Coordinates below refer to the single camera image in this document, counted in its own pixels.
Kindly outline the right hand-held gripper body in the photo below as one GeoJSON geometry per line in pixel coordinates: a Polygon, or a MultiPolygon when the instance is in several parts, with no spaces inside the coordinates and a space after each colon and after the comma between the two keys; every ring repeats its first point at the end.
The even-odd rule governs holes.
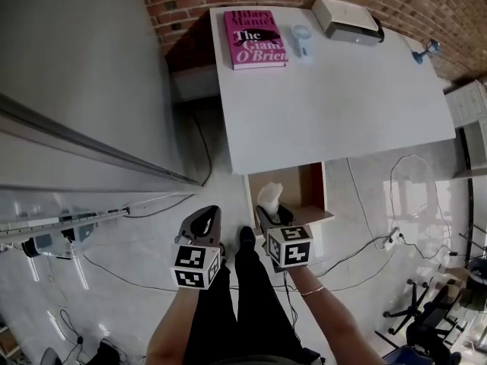
{"type": "Polygon", "coordinates": [[[271,227],[260,228],[265,237],[263,248],[271,259],[274,272],[281,273],[289,268],[308,265],[314,240],[310,226],[300,224],[295,215],[293,224],[279,224],[276,213],[267,213],[271,227]]]}

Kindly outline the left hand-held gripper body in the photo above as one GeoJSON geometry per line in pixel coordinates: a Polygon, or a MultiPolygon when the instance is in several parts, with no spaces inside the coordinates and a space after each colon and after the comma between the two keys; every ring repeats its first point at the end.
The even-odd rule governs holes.
{"type": "Polygon", "coordinates": [[[171,250],[178,287],[207,290],[221,267],[221,209],[209,205],[185,218],[171,250]]]}

